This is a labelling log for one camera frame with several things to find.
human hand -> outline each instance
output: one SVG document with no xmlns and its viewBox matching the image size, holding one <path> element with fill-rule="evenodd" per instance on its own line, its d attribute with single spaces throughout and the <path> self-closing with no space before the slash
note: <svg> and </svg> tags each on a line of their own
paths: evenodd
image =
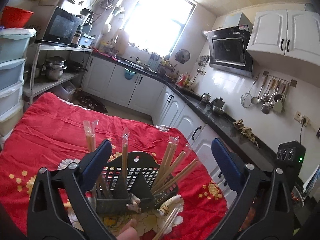
<svg viewBox="0 0 320 240">
<path fill-rule="evenodd" d="M 117 237 L 118 240 L 139 240 L 137 231 L 134 229 L 137 226 L 135 219 L 130 220 L 121 230 Z"/>
</svg>

black plastic basket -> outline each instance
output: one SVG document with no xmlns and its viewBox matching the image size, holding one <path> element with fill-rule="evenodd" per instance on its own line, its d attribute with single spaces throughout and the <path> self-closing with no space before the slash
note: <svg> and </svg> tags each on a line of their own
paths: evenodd
<svg viewBox="0 0 320 240">
<path fill-rule="evenodd" d="M 160 167 L 154 158 L 146 152 L 129 152 L 127 162 L 126 186 L 122 176 L 122 156 L 106 164 L 103 169 L 103 177 L 106 186 L 109 188 L 113 199 L 107 199 L 100 188 L 94 188 L 96 195 L 96 212 L 101 215 L 124 215 L 135 213 L 127 208 L 131 204 L 129 193 L 133 193 L 140 198 L 139 207 L 141 212 L 158 209 L 168 199 L 177 195 L 178 185 L 174 184 L 168 190 L 153 195 L 151 187 L 158 174 Z M 172 179 L 170 174 L 166 182 Z"/>
</svg>

microwave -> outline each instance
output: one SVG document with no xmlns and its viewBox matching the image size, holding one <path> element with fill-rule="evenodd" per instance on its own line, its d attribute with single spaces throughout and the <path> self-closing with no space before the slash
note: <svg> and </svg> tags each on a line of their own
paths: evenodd
<svg viewBox="0 0 320 240">
<path fill-rule="evenodd" d="M 246 51 L 250 39 L 247 25 L 210 31 L 206 36 L 211 67 L 252 77 L 253 59 Z"/>
<path fill-rule="evenodd" d="M 75 36 L 81 19 L 57 6 L 35 6 L 26 28 L 34 28 L 36 42 L 68 46 Z"/>
</svg>

electrical outlet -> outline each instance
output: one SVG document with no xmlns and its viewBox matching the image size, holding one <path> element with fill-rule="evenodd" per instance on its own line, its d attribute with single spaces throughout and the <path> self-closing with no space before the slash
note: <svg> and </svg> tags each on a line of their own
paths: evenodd
<svg viewBox="0 0 320 240">
<path fill-rule="evenodd" d="M 301 122 L 302 121 L 302 115 L 299 111 L 296 112 L 296 114 L 293 117 L 296 121 Z"/>
<path fill-rule="evenodd" d="M 310 121 L 309 117 L 307 117 L 305 115 L 303 117 L 301 117 L 301 121 L 300 121 L 301 124 L 302 124 L 303 119 L 306 119 L 306 122 L 304 123 L 304 126 L 307 126 L 308 122 Z"/>
</svg>

black countertop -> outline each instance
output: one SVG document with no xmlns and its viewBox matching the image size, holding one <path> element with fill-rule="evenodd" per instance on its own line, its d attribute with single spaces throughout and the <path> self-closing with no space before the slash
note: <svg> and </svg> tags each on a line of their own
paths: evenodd
<svg viewBox="0 0 320 240">
<path fill-rule="evenodd" d="M 185 95 L 175 84 L 167 82 L 151 71 L 132 66 L 130 63 L 124 60 L 114 60 L 113 58 L 107 57 L 101 53 L 94 53 L 92 55 L 126 67 L 129 70 L 138 72 L 165 84 L 171 90 L 173 90 L 204 123 L 208 124 L 225 141 L 225 143 L 227 143 L 228 146 L 241 157 L 245 163 L 253 163 L 263 171 L 273 170 L 274 159 L 276 157 L 275 152 L 266 146 L 260 139 L 258 139 L 260 146 L 260 149 L 258 149 L 256 145 L 250 142 L 234 128 L 233 122 L 235 120 L 229 115 L 223 114 L 222 116 L 218 116 L 211 112 L 208 113 L 205 110 L 205 106 L 199 104 L 198 100 Z"/>
</svg>

